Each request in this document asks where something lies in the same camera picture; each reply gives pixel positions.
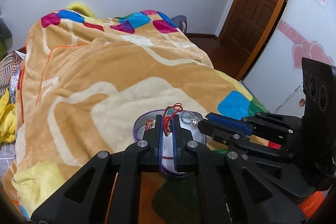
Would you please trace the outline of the purple heart-shaped tin box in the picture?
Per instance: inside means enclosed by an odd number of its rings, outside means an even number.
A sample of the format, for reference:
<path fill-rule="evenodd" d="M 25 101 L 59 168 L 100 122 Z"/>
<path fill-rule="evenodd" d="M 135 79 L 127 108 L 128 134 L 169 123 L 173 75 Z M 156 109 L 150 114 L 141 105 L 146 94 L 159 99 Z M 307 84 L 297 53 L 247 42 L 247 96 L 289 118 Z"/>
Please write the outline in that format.
<path fill-rule="evenodd" d="M 188 144 L 206 145 L 207 138 L 198 129 L 202 115 L 195 111 L 168 107 L 166 110 L 152 110 L 142 114 L 133 125 L 135 141 L 143 139 L 144 133 L 154 129 L 156 118 L 159 121 L 159 168 L 166 177 L 183 178 L 189 175 L 196 160 Z"/>

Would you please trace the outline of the colourful patchwork fleece blanket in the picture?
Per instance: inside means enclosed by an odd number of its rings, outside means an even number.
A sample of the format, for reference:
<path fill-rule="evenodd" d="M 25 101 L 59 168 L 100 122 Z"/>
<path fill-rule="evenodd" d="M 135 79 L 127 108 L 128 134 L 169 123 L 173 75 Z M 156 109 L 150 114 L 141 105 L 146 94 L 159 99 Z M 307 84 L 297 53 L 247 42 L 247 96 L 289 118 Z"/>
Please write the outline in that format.
<path fill-rule="evenodd" d="M 1 177 L 6 194 L 30 218 L 96 153 L 130 145 L 141 114 L 176 103 L 233 118 L 265 111 L 161 12 L 45 15 L 27 35 L 15 93 L 15 156 Z"/>

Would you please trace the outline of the white wardrobe sliding door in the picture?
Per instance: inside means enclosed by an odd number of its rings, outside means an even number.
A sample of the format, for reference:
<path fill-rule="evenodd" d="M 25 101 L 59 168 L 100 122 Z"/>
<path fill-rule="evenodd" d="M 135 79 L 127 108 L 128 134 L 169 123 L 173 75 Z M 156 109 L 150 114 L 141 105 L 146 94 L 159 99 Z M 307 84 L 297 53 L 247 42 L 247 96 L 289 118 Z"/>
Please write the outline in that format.
<path fill-rule="evenodd" d="M 335 64 L 335 0 L 288 0 L 243 84 L 276 112 L 303 83 L 303 57 Z"/>

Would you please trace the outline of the dark bag behind bed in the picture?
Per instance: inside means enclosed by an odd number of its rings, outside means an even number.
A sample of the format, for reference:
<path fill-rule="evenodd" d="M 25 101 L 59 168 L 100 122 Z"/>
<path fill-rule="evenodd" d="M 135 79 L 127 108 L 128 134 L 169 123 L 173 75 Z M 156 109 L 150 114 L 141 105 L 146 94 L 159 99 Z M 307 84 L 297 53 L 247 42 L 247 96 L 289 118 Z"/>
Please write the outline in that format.
<path fill-rule="evenodd" d="M 184 33 L 187 33 L 187 17 L 185 15 L 177 15 L 171 18 L 171 21 Z"/>

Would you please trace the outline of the brown wooden door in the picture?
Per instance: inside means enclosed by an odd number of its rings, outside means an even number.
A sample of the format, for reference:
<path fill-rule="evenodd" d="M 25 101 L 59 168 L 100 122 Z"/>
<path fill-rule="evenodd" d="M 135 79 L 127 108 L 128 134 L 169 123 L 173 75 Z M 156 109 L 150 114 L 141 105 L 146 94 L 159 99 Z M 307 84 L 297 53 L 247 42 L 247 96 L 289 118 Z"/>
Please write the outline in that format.
<path fill-rule="evenodd" d="M 236 78 L 259 40 L 276 8 L 278 0 L 234 0 L 219 34 L 224 48 L 224 73 Z"/>

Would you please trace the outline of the yellow cloth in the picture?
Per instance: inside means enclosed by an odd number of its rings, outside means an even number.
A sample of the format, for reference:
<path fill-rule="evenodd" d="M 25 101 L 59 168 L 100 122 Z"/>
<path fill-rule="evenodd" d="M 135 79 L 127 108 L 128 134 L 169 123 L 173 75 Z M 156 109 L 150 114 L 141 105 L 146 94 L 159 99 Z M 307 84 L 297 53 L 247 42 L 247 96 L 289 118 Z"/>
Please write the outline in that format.
<path fill-rule="evenodd" d="M 1 97 L 0 112 L 0 143 L 12 143 L 15 141 L 15 104 L 10 102 L 9 90 L 6 89 Z"/>

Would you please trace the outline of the yellow curved bed headboard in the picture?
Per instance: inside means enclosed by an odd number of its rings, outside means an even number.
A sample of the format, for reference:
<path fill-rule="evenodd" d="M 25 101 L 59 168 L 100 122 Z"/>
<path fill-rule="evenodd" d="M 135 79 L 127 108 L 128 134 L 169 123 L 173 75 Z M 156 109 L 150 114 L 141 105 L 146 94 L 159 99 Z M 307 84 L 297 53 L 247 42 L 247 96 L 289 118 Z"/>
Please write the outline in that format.
<path fill-rule="evenodd" d="M 86 5 L 81 3 L 72 3 L 67 7 L 67 9 L 74 10 L 84 16 L 96 18 L 96 15 Z"/>

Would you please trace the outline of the striped patterned cloth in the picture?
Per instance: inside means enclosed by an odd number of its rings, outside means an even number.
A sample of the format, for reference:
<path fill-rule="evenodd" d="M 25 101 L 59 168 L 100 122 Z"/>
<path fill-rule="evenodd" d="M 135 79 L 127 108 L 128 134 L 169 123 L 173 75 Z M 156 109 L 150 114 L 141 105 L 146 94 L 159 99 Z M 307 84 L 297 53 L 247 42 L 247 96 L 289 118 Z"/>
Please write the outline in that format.
<path fill-rule="evenodd" d="M 1 60 L 1 96 L 8 90 L 11 103 L 15 103 L 19 73 L 25 56 L 25 53 L 13 51 Z"/>

